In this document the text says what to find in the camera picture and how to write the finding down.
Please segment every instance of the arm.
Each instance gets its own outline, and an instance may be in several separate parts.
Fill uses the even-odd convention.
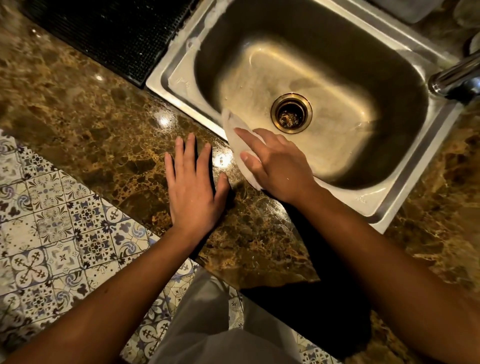
[[[112,363],[148,308],[199,241],[214,227],[230,189],[221,174],[213,195],[206,144],[195,170],[195,136],[177,139],[175,167],[165,154],[173,227],[148,251],[78,306],[14,352],[6,363]]]
[[[297,208],[323,235],[407,345],[450,364],[480,363],[476,302],[459,287],[441,281],[320,187],[303,153],[285,137],[256,129],[264,145],[246,130],[236,132],[260,159],[241,154],[260,185]]]

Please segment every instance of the sink drain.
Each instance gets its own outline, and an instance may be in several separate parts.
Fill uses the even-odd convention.
[[[272,105],[272,121],[275,126],[288,134],[299,133],[312,121],[310,102],[299,94],[284,94]]]

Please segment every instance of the sink basin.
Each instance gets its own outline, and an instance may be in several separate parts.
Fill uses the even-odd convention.
[[[282,133],[383,232],[461,111],[426,86],[456,62],[361,0],[204,0],[147,87],[223,138],[223,108]]]

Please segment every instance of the black rubber mat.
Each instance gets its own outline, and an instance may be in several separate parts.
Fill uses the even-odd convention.
[[[198,0],[25,0],[39,26],[143,86]]]

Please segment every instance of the brown marble countertop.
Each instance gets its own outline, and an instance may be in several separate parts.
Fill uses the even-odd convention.
[[[0,128],[157,234],[170,225],[163,153],[177,135],[214,147],[235,200],[197,261],[236,288],[315,281],[284,209],[251,188],[228,145],[191,118],[49,35],[14,0],[0,7]],[[474,34],[451,18],[456,1],[414,28],[459,55]],[[447,282],[480,292],[480,103],[465,109],[385,233]],[[354,363],[416,363],[372,314],[373,339]]]

